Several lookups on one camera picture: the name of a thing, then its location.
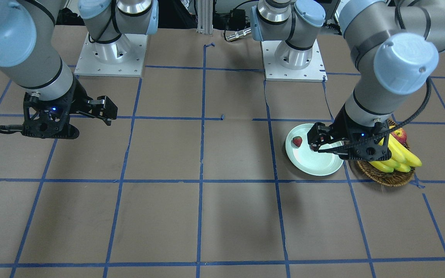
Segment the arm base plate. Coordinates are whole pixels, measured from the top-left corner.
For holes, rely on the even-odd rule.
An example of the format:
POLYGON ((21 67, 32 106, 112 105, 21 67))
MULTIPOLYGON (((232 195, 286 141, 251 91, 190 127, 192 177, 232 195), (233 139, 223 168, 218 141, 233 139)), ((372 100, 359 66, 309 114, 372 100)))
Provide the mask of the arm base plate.
POLYGON ((122 34, 111 44, 91 43, 85 38, 74 73, 95 77, 141 77, 148 35, 122 34))
POLYGON ((261 48, 267 81, 328 80, 318 41, 305 51, 292 49, 284 41, 264 41, 261 48))

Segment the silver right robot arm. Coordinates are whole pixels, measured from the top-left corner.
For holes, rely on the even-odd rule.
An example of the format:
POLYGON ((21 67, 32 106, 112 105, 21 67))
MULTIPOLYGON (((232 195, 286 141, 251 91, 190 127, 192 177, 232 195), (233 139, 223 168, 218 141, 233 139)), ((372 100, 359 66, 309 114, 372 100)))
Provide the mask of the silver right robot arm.
MULTIPOLYGON (((107 96, 93 99, 51 44, 63 0, 0 0, 0 71, 25 90, 24 121, 0 125, 1 134, 75 139, 79 130, 70 124, 78 114, 111 125, 118 107, 107 96)), ((88 30, 87 45, 99 70, 118 66, 122 75, 135 75, 141 62, 127 37, 157 32, 157 0, 80 0, 80 16, 88 30)))

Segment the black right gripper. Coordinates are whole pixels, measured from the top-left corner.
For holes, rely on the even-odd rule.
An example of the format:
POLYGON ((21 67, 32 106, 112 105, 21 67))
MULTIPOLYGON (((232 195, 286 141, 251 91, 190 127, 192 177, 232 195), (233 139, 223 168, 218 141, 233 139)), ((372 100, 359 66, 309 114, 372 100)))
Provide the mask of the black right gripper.
POLYGON ((111 125, 118 107, 107 96, 89 97, 81 83, 74 79, 71 88, 56 100, 44 101, 36 93, 25 93, 23 125, 0 125, 0 134, 20 133, 40 139, 76 139, 79 130, 70 124, 70 115, 96 118, 111 125))

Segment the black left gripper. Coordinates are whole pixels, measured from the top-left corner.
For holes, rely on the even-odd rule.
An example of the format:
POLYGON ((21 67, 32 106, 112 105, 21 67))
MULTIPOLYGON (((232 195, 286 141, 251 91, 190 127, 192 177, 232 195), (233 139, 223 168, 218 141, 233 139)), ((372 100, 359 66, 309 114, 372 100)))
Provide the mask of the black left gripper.
POLYGON ((342 107, 334 123, 326 126, 316 122, 307 133, 307 142, 316 144, 316 153, 339 155, 342 160, 385 161, 391 158, 388 149, 388 121, 374 122, 373 126, 353 121, 342 107))

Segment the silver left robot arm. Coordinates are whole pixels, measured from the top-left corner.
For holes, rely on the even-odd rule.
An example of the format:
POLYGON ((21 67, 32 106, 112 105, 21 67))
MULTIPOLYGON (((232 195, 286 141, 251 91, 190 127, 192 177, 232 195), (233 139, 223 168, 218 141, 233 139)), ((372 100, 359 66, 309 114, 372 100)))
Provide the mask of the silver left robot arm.
POLYGON ((445 0, 397 0, 394 7, 384 0, 350 0, 338 22, 360 80, 334 122, 315 123, 304 142, 343 160, 388 160, 394 131, 388 118, 426 84, 422 106, 403 127, 431 95, 429 76, 445 52, 445 0))

